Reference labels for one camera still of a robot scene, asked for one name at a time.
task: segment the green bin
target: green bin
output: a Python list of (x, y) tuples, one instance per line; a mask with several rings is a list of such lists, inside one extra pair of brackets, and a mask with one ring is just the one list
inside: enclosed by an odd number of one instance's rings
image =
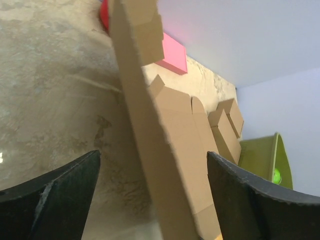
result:
[(292, 176), (284, 142), (276, 132), (272, 136), (243, 140), (238, 166), (272, 182), (275, 168), (281, 174), (282, 187), (293, 189)]

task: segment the shiny floor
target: shiny floor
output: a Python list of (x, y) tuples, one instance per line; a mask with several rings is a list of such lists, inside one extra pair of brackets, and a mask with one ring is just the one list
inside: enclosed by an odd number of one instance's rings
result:
[[(160, 240), (111, 40), (97, 17), (100, 4), (1, 1), (0, 190), (99, 149), (101, 169), (82, 239)], [(197, 84), (209, 86), (198, 94), (236, 95), (222, 78), (206, 81), (216, 77), (212, 72), (195, 71), (206, 74)]]

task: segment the wall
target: wall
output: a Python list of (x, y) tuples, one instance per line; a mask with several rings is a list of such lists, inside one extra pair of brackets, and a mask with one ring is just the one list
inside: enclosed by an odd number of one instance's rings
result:
[(158, 0), (166, 33), (236, 87), (320, 67), (320, 1)]
[(238, 89), (243, 138), (279, 132), (296, 191), (320, 196), (320, 68)]

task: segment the small cardboard box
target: small cardboard box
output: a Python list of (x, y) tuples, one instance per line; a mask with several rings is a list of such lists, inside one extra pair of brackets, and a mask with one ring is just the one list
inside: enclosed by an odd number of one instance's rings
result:
[(199, 99), (166, 87), (159, 76), (147, 86), (128, 11), (126, 4), (114, 2), (110, 33), (162, 237), (214, 240), (221, 231), (206, 154), (218, 149), (207, 115)]
[(241, 145), (223, 108), (210, 112), (210, 127), (218, 147), (219, 154), (234, 164), (238, 164)]
[[(162, 18), (158, 14), (157, 0), (122, 0), (132, 26), (141, 65), (145, 66), (165, 58)], [(114, 0), (108, 0), (109, 15), (114, 11)]]
[(240, 138), (242, 128), (244, 126), (244, 118), (242, 117), (236, 100), (232, 98), (229, 100), (221, 101), (219, 102), (217, 109), (224, 109), (236, 137)]

